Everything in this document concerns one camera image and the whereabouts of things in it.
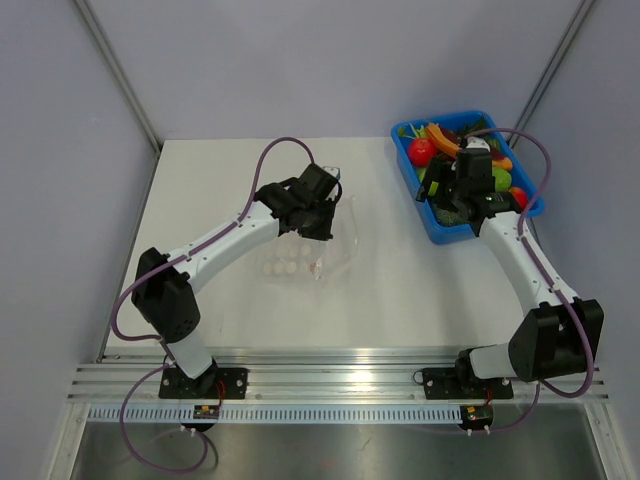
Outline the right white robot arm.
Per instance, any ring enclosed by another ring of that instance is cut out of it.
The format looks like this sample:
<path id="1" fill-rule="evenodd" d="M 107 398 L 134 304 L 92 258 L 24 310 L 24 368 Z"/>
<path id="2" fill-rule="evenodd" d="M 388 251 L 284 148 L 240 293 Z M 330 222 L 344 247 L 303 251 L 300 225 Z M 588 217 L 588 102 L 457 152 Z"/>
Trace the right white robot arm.
<path id="1" fill-rule="evenodd" d="M 454 384 L 476 396 L 492 382 L 537 382 L 564 398 L 579 398 L 593 382 L 604 311 L 583 300 L 560 277 L 525 227 L 526 211 L 513 194 L 498 192 L 492 158 L 463 148 L 454 161 L 430 161 L 416 199 L 455 213 L 494 255 L 523 313 L 506 343 L 463 350 Z"/>

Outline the clear dotted zip bag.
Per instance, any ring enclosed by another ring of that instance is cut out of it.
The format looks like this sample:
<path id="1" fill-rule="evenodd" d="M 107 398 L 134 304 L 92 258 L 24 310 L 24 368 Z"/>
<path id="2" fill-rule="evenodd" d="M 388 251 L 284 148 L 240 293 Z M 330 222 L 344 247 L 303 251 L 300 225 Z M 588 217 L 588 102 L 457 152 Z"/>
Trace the clear dotted zip bag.
<path id="1" fill-rule="evenodd" d="M 253 254 L 258 278 L 273 284 L 328 284 L 350 270 L 359 249 L 356 197 L 343 198 L 335 211 L 333 238 L 328 241 L 287 233 L 260 246 Z"/>

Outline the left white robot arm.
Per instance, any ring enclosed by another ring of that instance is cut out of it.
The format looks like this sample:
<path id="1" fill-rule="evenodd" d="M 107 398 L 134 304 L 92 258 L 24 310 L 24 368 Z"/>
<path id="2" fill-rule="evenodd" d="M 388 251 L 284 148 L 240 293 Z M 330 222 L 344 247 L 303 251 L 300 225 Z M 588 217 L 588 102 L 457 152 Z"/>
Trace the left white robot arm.
<path id="1" fill-rule="evenodd" d="M 298 177 L 254 190 L 228 224 L 169 253 L 150 248 L 140 256 L 131 300 L 175 363 L 162 374 L 161 398 L 223 396 L 228 377 L 197 330 L 201 320 L 197 294 L 236 260 L 284 234 L 332 239 L 341 196 L 339 168 L 310 164 Z"/>

